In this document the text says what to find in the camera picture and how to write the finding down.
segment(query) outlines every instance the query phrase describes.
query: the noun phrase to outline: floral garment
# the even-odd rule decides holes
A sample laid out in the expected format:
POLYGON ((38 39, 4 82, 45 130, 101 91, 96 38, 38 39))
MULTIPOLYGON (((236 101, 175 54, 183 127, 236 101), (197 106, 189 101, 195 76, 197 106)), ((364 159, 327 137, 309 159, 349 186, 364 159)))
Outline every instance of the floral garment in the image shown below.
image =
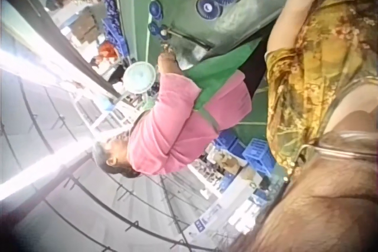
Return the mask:
POLYGON ((267 139, 282 166, 288 166, 303 143, 317 138, 325 112, 343 87, 377 76, 377 4, 319 0, 296 47, 268 54, 267 139))

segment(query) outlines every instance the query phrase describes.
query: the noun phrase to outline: white fan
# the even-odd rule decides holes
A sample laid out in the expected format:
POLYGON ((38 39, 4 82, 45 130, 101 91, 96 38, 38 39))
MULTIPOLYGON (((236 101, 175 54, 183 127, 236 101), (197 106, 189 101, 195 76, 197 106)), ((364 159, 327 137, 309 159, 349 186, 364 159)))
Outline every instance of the white fan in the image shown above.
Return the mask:
POLYGON ((133 94, 142 94, 148 91, 155 83, 155 67, 144 61, 131 64, 123 75, 123 86, 133 94))

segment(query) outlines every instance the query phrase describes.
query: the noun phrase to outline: pink shirt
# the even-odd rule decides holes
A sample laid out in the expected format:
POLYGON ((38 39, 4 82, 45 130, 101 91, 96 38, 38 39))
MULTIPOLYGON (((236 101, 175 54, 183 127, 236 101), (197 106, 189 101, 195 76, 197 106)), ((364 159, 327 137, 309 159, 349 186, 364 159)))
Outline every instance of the pink shirt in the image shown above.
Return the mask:
MULTIPOLYGON (((204 108, 219 130, 235 126, 252 110, 252 102, 237 70, 204 108)), ((201 89, 189 78, 163 74, 158 101, 131 133, 128 152, 134 170, 147 175, 168 174, 192 163, 212 140, 214 127, 193 110, 201 89)))

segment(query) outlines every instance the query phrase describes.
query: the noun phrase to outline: orange shirt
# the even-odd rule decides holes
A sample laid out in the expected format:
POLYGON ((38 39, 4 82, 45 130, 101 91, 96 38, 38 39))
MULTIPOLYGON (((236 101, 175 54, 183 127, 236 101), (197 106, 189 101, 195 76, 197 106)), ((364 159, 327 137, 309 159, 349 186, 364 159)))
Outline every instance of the orange shirt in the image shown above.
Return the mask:
POLYGON ((105 41, 99 46, 99 55, 103 58, 118 58, 114 45, 108 41, 105 41))

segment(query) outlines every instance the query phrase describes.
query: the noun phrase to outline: blue bin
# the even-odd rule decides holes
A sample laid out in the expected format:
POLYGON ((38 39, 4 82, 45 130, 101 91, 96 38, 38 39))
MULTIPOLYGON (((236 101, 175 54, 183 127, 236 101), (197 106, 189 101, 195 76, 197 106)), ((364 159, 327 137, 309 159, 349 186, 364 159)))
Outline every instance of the blue bin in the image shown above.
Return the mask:
POLYGON ((114 41, 110 40, 112 44, 115 45, 118 52, 122 57, 129 55, 129 48, 125 38, 117 32, 117 29, 112 24, 109 18, 102 19, 102 24, 104 25, 104 30, 108 34, 108 37, 112 37, 114 41))
POLYGON ((245 145, 239 139, 236 139, 234 143, 228 148, 228 151, 238 158, 245 159, 243 156, 245 149, 245 145))
POLYGON ((220 148, 228 150, 236 141, 237 137, 231 129, 220 132, 219 137, 215 139, 215 144, 220 148))
POLYGON ((247 148, 243 152, 244 158, 249 165, 253 167, 259 174, 271 176, 276 165, 268 143, 260 139, 252 139, 247 148))
POLYGON ((265 205, 268 201, 268 196, 266 193, 260 189, 256 189, 253 193, 253 199, 258 205, 265 205))

